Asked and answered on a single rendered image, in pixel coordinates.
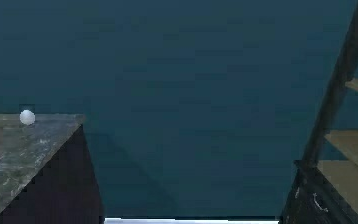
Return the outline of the white egg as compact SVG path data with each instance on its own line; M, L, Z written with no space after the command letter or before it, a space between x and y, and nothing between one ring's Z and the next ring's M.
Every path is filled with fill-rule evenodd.
M36 120L36 116L30 110L23 110L19 115L19 119L24 125L32 125Z

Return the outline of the black counter with marble top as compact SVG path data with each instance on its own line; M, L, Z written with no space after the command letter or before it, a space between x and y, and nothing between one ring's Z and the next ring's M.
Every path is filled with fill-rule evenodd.
M81 114L0 114L0 224L104 224Z

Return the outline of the black shelf unit wooden shelves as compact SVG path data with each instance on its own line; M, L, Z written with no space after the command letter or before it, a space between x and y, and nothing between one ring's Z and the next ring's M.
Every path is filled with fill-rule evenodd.
M332 128L357 67L358 0L278 224L358 224L358 129Z

